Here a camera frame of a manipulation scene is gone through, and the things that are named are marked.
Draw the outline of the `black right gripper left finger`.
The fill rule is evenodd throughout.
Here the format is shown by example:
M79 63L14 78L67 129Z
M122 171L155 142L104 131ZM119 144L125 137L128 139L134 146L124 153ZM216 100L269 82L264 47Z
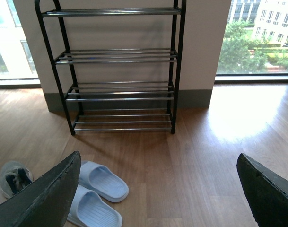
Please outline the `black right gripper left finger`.
M0 227L62 227L77 189L81 165L74 151L0 205Z

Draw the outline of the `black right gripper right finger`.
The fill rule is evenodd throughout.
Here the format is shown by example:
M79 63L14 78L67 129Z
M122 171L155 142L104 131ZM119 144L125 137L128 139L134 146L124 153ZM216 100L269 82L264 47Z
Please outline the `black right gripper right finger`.
M288 227L288 181L245 153L236 168L257 225Z

